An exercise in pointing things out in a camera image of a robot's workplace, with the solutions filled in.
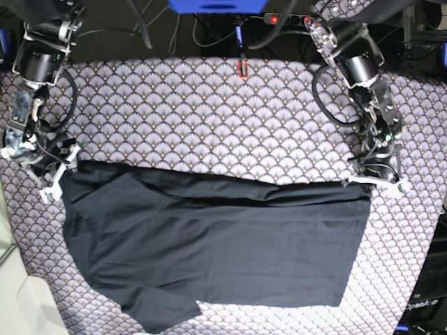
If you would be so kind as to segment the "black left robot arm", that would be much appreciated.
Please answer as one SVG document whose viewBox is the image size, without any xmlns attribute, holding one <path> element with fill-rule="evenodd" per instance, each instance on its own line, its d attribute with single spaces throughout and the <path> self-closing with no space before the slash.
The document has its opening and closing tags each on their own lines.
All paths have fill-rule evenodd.
<svg viewBox="0 0 447 335">
<path fill-rule="evenodd" d="M 402 113 L 395 107 L 388 83 L 379 72 L 385 63 L 383 54 L 365 23 L 331 24 L 322 14 L 319 11 L 303 20 L 317 52 L 326 63 L 314 74 L 312 93 L 332 123 L 356 129 L 360 138 L 360 153 L 349 160 L 354 173 L 345 184 L 378 186 L 389 197 L 400 199 L 409 191 L 409 183 L 401 173 L 399 143 L 406 125 Z M 360 113 L 355 121 L 336 118 L 323 104 L 317 84 L 328 69 L 342 75 L 350 102 Z"/>
</svg>

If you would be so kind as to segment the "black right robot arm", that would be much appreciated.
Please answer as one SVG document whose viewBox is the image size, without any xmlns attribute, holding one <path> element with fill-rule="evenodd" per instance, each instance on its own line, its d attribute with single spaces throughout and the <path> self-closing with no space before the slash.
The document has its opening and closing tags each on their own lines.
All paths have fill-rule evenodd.
<svg viewBox="0 0 447 335">
<path fill-rule="evenodd" d="M 62 197 L 60 180 L 78 167 L 80 146 L 65 127 L 75 111 L 78 88 L 65 64 L 82 26 L 82 1 L 2 1 L 1 6 L 24 23 L 23 40 L 12 72 L 20 83 L 10 102 L 1 135 L 1 156 L 17 161 L 40 188 L 45 203 Z M 65 78 L 72 91 L 66 117 L 57 125 L 44 120 L 49 89 Z"/>
</svg>

